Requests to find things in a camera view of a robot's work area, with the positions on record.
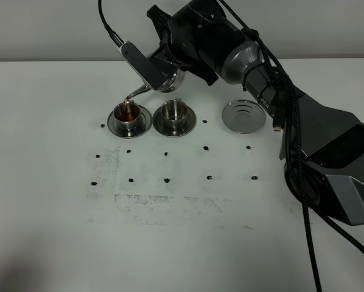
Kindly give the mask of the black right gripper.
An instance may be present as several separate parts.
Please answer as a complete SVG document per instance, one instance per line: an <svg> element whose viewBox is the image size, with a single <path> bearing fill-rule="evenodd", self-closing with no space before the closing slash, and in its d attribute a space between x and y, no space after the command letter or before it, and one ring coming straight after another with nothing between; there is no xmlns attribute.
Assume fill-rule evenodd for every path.
<svg viewBox="0 0 364 292"><path fill-rule="evenodd" d="M160 38L166 60L209 86L219 79L231 52L246 40L217 1L191 1L172 16L154 5L147 17Z"/></svg>

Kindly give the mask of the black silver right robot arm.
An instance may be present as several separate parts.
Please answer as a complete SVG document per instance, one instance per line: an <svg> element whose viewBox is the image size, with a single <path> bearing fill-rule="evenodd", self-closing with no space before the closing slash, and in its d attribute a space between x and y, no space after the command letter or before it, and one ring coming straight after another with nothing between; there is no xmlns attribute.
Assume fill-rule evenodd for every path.
<svg viewBox="0 0 364 292"><path fill-rule="evenodd" d="M283 133L280 157L293 195L324 217L364 225L364 123L297 88L257 30L235 26L223 1L191 1L174 15L147 11L166 58L209 84L241 85Z"/></svg>

